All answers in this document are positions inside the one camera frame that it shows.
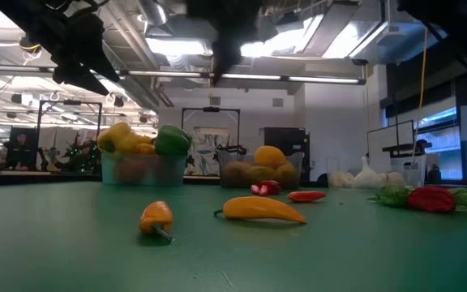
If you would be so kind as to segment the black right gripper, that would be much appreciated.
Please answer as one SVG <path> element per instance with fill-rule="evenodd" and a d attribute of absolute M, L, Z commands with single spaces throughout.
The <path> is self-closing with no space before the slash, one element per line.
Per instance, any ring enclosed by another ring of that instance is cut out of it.
<path fill-rule="evenodd" d="M 212 43 L 212 83 L 218 84 L 223 74 L 239 64 L 241 44 L 258 37 L 256 21 L 264 0 L 185 0 L 186 14 L 191 19 L 208 21 L 216 30 Z"/>

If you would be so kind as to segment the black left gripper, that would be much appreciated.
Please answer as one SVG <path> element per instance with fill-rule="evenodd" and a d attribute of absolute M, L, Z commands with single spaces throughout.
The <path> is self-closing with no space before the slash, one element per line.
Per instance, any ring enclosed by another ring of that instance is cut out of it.
<path fill-rule="evenodd" d="M 106 96 L 109 90 L 92 74 L 120 80 L 102 49 L 103 21 L 96 15 L 103 1 L 65 15 L 70 1 L 0 0 L 0 12 L 23 29 L 29 40 L 41 45 L 57 64 L 53 80 Z"/>

